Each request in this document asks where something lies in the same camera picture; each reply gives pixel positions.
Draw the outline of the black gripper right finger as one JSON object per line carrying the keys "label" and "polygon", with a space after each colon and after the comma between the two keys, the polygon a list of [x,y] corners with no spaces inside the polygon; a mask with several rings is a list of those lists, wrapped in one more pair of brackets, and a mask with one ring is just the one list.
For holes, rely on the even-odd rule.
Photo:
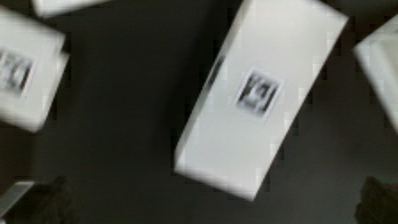
{"label": "black gripper right finger", "polygon": [[366,177],[353,217],[357,224],[398,224],[398,183]]}

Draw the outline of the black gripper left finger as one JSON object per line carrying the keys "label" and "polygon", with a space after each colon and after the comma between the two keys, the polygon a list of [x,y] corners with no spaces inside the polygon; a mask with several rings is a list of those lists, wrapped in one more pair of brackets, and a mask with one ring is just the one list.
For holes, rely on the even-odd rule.
{"label": "black gripper left finger", "polygon": [[0,195],[0,224],[78,224],[73,191],[64,177],[17,181]]}

